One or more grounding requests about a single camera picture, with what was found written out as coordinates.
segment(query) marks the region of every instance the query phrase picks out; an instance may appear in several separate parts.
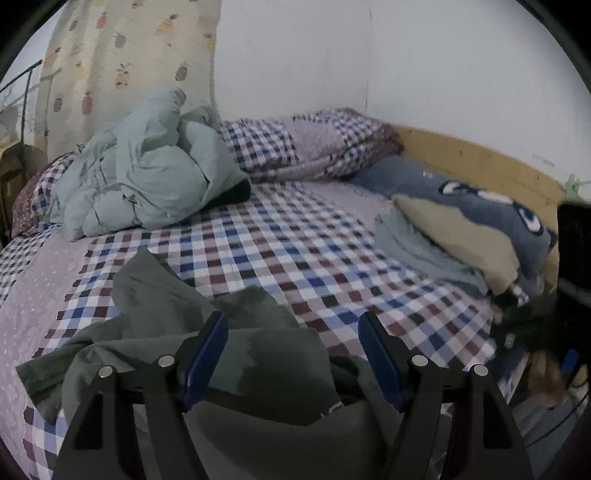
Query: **pillowcase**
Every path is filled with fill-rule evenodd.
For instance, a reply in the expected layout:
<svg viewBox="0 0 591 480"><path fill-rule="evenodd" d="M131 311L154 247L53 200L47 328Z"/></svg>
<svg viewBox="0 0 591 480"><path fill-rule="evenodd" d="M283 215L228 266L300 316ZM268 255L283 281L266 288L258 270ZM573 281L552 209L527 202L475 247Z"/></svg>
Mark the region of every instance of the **pillowcase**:
<svg viewBox="0 0 591 480"><path fill-rule="evenodd" d="M44 221L44 217L49 208L51 192L76 156L77 152L69 152L56 158L19 192L12 206L12 238L32 236L47 230L49 223Z"/></svg>
<svg viewBox="0 0 591 480"><path fill-rule="evenodd" d="M496 228L509 237L525 277L539 275L558 240L555 232L515 200L450 180L428 168L393 155L361 170L351 182L386 197L405 194L457 207L472 222Z"/></svg>
<svg viewBox="0 0 591 480"><path fill-rule="evenodd" d="M481 271L494 295L503 293L517 279L519 261L503 232L471 222L456 207L406 195L394 195L392 202L443 250Z"/></svg>

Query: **pineapple pattern curtain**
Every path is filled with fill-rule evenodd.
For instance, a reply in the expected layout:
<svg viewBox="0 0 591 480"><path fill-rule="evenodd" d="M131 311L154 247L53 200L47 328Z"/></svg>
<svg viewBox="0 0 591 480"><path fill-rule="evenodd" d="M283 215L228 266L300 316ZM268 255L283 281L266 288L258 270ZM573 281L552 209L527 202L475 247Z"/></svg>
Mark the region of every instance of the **pineapple pattern curtain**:
<svg viewBox="0 0 591 480"><path fill-rule="evenodd" d="M221 1L70 0L43 64L35 146L48 160L75 150L169 86L186 111L211 105Z"/></svg>

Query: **bed frame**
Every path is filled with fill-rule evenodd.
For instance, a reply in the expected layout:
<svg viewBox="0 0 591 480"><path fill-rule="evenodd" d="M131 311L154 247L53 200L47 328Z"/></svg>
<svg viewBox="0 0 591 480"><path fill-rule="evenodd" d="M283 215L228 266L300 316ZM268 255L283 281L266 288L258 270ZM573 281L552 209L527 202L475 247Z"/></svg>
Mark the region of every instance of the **bed frame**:
<svg viewBox="0 0 591 480"><path fill-rule="evenodd" d="M397 130L406 157L475 187L512 197L558 231L556 209L564 199L564 187L555 179L516 158L459 138L405 125L397 125ZM544 274L547 288L553 288L558 278L558 245Z"/></svg>

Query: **pillow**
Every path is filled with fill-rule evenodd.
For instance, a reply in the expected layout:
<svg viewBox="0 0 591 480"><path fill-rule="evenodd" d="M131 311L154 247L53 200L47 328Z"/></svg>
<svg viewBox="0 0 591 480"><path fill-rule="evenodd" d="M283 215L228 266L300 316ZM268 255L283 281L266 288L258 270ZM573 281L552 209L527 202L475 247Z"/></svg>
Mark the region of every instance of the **pillow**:
<svg viewBox="0 0 591 480"><path fill-rule="evenodd" d="M414 160L390 156L361 170L351 182L386 197L405 194L458 207L472 222L496 228L509 237L525 277L539 275L558 240L555 232L515 200L450 180L428 168Z"/></svg>
<svg viewBox="0 0 591 480"><path fill-rule="evenodd" d="M392 202L443 250L481 271L494 295L503 293L517 279L519 261L503 232L471 222L456 207L406 195L394 195Z"/></svg>
<svg viewBox="0 0 591 480"><path fill-rule="evenodd" d="M239 119L223 123L219 133L254 183L327 181L403 149L392 125L349 108Z"/></svg>
<svg viewBox="0 0 591 480"><path fill-rule="evenodd" d="M27 182L12 206L12 238L32 236L47 230L43 219L49 208L53 186L76 158L69 152L56 158Z"/></svg>

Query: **blanket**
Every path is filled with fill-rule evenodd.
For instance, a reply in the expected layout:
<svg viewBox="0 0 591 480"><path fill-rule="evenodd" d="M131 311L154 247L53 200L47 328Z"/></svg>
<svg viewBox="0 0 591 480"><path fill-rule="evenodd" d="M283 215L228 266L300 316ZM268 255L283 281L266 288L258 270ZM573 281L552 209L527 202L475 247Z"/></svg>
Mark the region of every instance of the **blanket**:
<svg viewBox="0 0 591 480"><path fill-rule="evenodd" d="M430 200L394 195L394 205L447 253L484 273L494 295L517 279L519 261L511 240L503 232L471 222L456 207Z"/></svg>
<svg viewBox="0 0 591 480"><path fill-rule="evenodd" d="M474 298L488 293L480 271L438 248L396 208L376 217L375 246L413 270L434 280L447 280Z"/></svg>
<svg viewBox="0 0 591 480"><path fill-rule="evenodd" d="M224 193L222 203L250 196L248 177L216 131L181 117L185 100L181 89L163 91L92 137L51 199L49 219L67 239L162 228Z"/></svg>

